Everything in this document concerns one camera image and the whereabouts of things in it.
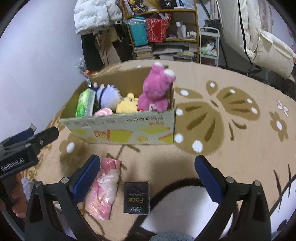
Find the person's left hand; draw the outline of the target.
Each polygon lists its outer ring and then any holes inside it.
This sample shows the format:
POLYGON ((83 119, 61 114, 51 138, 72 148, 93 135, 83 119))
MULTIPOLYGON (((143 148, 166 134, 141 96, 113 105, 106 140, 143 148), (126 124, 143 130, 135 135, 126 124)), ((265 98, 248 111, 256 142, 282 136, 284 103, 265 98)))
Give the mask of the person's left hand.
POLYGON ((25 218, 27 213, 27 200, 23 192, 23 185, 21 180, 21 174, 16 174, 16 185, 12 192, 12 197, 16 200, 16 203, 12 207, 12 211, 17 217, 25 218))

